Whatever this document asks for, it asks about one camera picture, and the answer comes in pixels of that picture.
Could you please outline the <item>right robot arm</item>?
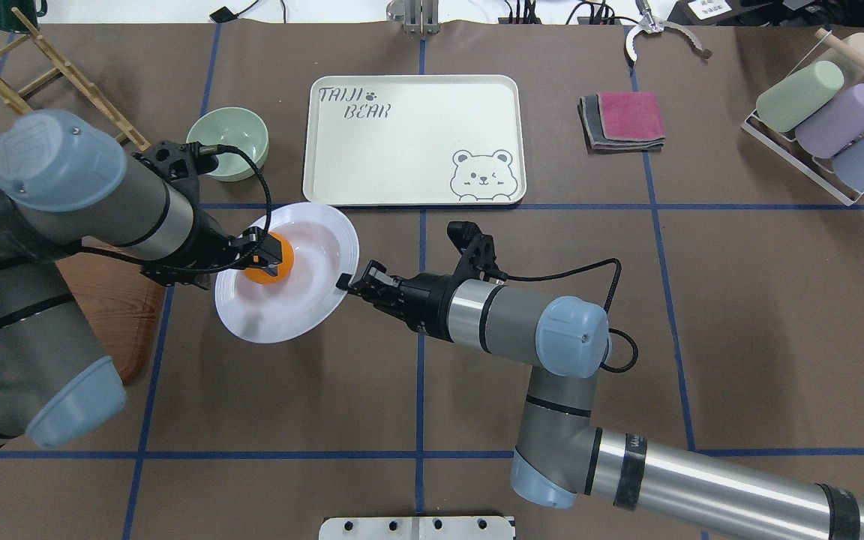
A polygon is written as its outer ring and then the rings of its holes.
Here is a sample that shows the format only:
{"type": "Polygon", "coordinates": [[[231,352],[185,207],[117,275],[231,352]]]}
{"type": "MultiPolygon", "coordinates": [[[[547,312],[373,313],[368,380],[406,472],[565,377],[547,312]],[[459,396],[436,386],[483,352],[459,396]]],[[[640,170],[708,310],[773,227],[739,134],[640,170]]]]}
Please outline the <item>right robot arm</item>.
{"type": "Polygon", "coordinates": [[[339,290],[402,320],[421,339],[513,360],[530,369],[511,486],[534,505],[568,509],[582,496],[655,512],[742,539],[864,539],[864,494],[796,481],[725,457],[822,455],[822,448],[677,448],[602,426],[596,391],[639,359],[634,339],[609,325],[606,305],[508,286],[491,261],[453,274],[390,276],[370,261],[341,274],[339,290]]]}

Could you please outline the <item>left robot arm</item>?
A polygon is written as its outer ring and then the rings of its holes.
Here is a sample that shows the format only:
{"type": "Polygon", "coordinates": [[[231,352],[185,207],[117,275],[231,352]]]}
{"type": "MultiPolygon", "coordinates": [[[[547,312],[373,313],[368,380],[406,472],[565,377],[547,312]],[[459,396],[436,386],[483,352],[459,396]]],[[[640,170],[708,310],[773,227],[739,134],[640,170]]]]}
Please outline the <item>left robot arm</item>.
{"type": "Polygon", "coordinates": [[[52,449],[122,410],[127,394],[57,262],[102,254],[161,284],[206,288],[230,269],[281,273],[270,220],[229,235],[203,211],[199,177],[230,145],[162,141],[128,154],[76,114],[42,109],[0,136],[0,448],[52,449]]]}

